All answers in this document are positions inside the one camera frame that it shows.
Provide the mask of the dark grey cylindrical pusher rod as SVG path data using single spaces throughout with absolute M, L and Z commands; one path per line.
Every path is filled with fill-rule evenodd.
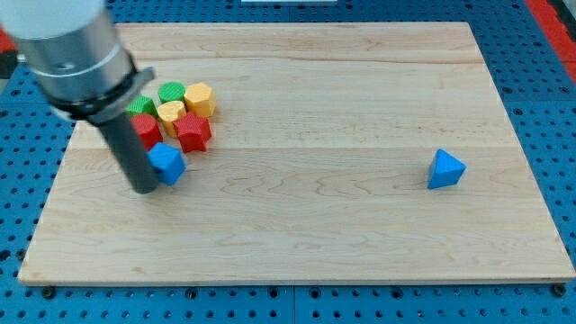
M 104 122 L 98 130 L 109 146 L 132 190 L 149 194 L 159 184 L 158 175 L 148 158 L 148 152 L 126 113 Z

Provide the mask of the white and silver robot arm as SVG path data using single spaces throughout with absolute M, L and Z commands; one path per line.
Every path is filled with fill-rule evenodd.
M 132 189 L 154 191 L 158 175 L 126 109 L 155 73 L 137 68 L 106 3 L 2 0 L 1 26 L 52 109 L 95 126 Z

